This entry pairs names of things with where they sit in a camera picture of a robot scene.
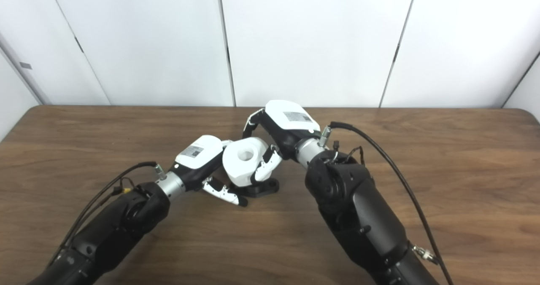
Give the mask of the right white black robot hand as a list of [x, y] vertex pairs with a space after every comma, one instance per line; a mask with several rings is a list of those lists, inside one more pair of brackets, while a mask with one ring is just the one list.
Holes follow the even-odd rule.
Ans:
[[307, 169], [312, 159], [326, 149], [318, 145], [319, 124], [305, 109], [291, 101], [271, 100], [251, 114], [243, 130], [243, 139], [262, 126], [274, 143], [268, 147], [251, 174], [252, 185], [267, 180], [283, 160], [293, 160]]

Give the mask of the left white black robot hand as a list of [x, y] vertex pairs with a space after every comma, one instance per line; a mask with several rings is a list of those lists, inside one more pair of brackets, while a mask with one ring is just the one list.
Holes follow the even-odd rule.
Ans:
[[206, 191], [218, 199], [241, 207], [248, 205], [245, 197], [235, 194], [212, 174], [222, 167], [224, 149], [232, 143], [212, 135], [202, 135], [181, 151], [158, 185], [170, 200], [187, 191]]

